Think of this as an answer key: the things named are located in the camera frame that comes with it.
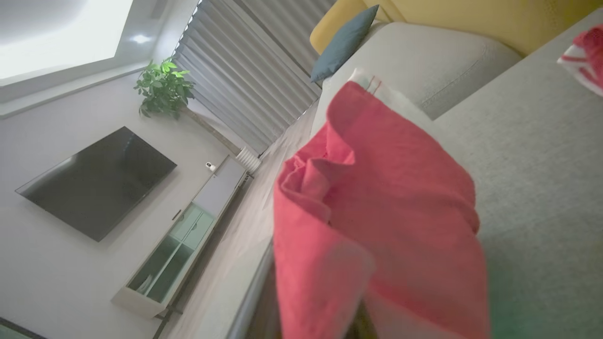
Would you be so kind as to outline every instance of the plant stem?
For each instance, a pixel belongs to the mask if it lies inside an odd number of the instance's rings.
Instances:
[[[210,124],[208,124],[207,121],[205,121],[201,117],[201,115],[193,112],[190,108],[188,108],[186,106],[182,107],[180,109],[180,111],[182,113],[184,113],[185,115],[189,116],[197,124],[199,124],[201,127],[203,127],[203,129],[205,129],[211,135],[213,135],[218,141],[220,141],[224,146],[226,146],[226,148],[228,148],[229,151],[231,151],[235,156],[239,155],[239,153],[241,152],[241,149],[238,148],[235,144],[233,144],[230,140],[226,139],[226,137],[224,137],[222,135],[222,133],[218,132],[215,128],[213,128]]]

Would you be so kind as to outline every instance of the red and white towel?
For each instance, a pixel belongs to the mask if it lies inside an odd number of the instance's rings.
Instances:
[[[586,88],[603,97],[603,25],[577,36],[557,63]]]

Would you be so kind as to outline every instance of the floor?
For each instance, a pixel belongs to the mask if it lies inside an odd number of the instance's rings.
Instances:
[[[196,284],[191,284],[187,300],[179,308],[184,315],[177,315],[169,321],[163,330],[161,338],[193,338],[198,333],[200,324],[212,316],[215,311],[216,295],[222,293],[225,280],[232,275],[233,268],[245,259],[247,253],[252,253],[255,247],[265,246],[270,241],[273,231],[273,186],[280,171],[281,164],[289,159],[310,138],[310,131],[318,101],[278,138],[275,143],[262,155],[262,165],[256,171],[255,179],[244,188],[244,194],[235,201],[234,213],[226,216],[227,222],[221,223],[212,234],[208,245],[203,250],[196,274],[199,277]],[[241,283],[243,294],[247,286]],[[228,296],[235,299],[236,293]],[[227,312],[226,306],[221,312]],[[216,327],[226,327],[229,324],[215,324]]]

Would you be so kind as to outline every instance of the yellow cushion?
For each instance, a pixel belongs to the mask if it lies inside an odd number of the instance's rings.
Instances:
[[[382,22],[405,21],[398,8],[391,0],[364,0],[367,7],[379,5],[379,11],[375,19]]]
[[[339,29],[368,7],[363,0],[337,0],[310,34],[310,43],[322,54]]]
[[[337,0],[310,35],[314,49],[321,54],[346,22],[376,4],[380,21],[480,34],[527,55],[602,6],[603,0]]]
[[[527,55],[603,0],[391,0],[407,22],[488,36]]]

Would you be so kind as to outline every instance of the wooden floor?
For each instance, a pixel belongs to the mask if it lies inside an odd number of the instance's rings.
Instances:
[[[272,238],[274,181],[282,163],[309,140],[317,106],[318,103],[314,103],[264,152],[262,165],[246,189],[236,212],[230,216],[230,222],[222,231],[212,235],[215,237],[212,239],[215,248],[207,258],[202,258],[206,262],[199,273],[197,284],[187,298],[184,314],[170,320],[162,338],[211,336],[212,339],[221,339],[225,336],[230,327],[228,319],[231,316],[234,318],[236,303],[240,303],[239,299],[244,296],[253,277],[256,260],[248,257],[256,255],[255,253],[261,254],[262,247],[265,248]],[[234,277],[233,271],[240,272],[235,272],[238,276]],[[236,280],[237,283],[230,286],[230,280]],[[220,312],[219,317],[215,315],[216,312]],[[210,332],[203,328],[208,325],[213,327]]]

